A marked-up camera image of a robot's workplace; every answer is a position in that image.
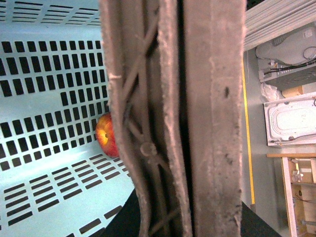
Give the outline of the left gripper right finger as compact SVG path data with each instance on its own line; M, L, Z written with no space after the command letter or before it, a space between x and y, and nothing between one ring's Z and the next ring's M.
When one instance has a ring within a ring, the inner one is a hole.
M186 94L194 235L238 237L246 2L186 0Z

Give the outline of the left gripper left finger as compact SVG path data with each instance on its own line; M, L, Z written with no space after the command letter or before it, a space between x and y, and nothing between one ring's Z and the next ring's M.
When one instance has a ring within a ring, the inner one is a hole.
M99 2L109 107L141 237L190 237L180 133L178 2Z

